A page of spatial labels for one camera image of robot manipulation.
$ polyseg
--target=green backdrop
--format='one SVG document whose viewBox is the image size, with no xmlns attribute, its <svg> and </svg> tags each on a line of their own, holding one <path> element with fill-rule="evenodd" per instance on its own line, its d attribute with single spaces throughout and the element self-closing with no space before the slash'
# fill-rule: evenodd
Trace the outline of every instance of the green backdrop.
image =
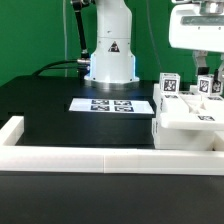
<svg viewBox="0 0 224 224">
<path fill-rule="evenodd" d="M 126 0 L 133 13 L 132 51 L 137 58 L 137 75 L 158 80 L 156 61 L 147 24 L 146 1 L 150 3 L 151 25 L 163 72 L 177 72 L 182 81 L 195 80 L 192 52 L 172 49 L 168 42 L 171 0 Z M 84 9 L 83 19 L 90 52 L 96 43 L 96 8 Z M 68 57 L 80 55 L 75 16 L 67 1 Z M 64 59 L 63 0 L 0 1 L 0 85 L 13 77 L 30 75 L 47 63 Z M 212 70 L 219 66 L 217 54 L 210 54 Z M 47 72 L 64 75 L 64 72 Z"/>
</svg>

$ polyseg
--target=printed marker sheet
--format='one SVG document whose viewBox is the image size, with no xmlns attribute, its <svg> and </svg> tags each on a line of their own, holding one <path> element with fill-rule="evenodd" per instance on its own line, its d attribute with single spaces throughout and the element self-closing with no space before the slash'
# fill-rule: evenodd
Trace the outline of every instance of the printed marker sheet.
<svg viewBox="0 0 224 224">
<path fill-rule="evenodd" d="M 73 99 L 69 111 L 154 114 L 148 101 Z"/>
</svg>

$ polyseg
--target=marker cube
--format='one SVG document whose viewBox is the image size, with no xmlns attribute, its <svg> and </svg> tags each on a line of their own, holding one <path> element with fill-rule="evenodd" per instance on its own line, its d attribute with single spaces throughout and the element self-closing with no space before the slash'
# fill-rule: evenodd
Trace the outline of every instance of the marker cube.
<svg viewBox="0 0 224 224">
<path fill-rule="evenodd" d="M 223 92 L 223 83 L 214 81 L 213 75 L 198 77 L 198 92 L 206 96 L 219 96 Z"/>
<path fill-rule="evenodd" d="M 164 94 L 178 94 L 180 76 L 176 73 L 160 73 L 160 90 Z"/>
</svg>

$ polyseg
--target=black tabletop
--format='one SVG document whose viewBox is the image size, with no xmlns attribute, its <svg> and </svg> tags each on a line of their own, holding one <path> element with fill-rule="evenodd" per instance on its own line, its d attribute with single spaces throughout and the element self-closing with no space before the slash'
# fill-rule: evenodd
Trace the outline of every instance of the black tabletop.
<svg viewBox="0 0 224 224">
<path fill-rule="evenodd" d="M 152 94 L 149 81 L 138 89 L 108 91 L 77 78 L 17 77 L 0 88 L 0 120 L 24 115 L 21 145 L 153 148 L 154 115 L 69 111 L 73 98 L 146 100 L 154 106 Z"/>
<path fill-rule="evenodd" d="M 153 105 L 152 92 L 151 82 L 103 91 L 75 78 L 18 77 L 0 88 L 0 125 L 24 115 L 22 145 L 151 148 L 153 115 L 68 108 L 77 97 Z M 3 224 L 222 224 L 223 207 L 221 176 L 0 172 Z"/>
</svg>

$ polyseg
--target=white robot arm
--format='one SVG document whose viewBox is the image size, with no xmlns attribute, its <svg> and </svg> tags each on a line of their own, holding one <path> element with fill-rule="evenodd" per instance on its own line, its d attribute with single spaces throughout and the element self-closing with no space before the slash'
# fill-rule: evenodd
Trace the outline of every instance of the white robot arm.
<svg viewBox="0 0 224 224">
<path fill-rule="evenodd" d="M 208 51 L 221 53 L 224 60 L 224 0 L 172 0 L 175 6 L 170 20 L 169 41 L 172 47 L 194 50 L 197 75 L 206 75 Z M 224 81 L 224 62 L 217 80 Z"/>
<path fill-rule="evenodd" d="M 138 86 L 135 56 L 132 54 L 132 14 L 124 0 L 72 0 L 73 7 L 95 3 L 97 7 L 97 49 L 91 55 L 87 85 L 106 89 Z"/>
</svg>

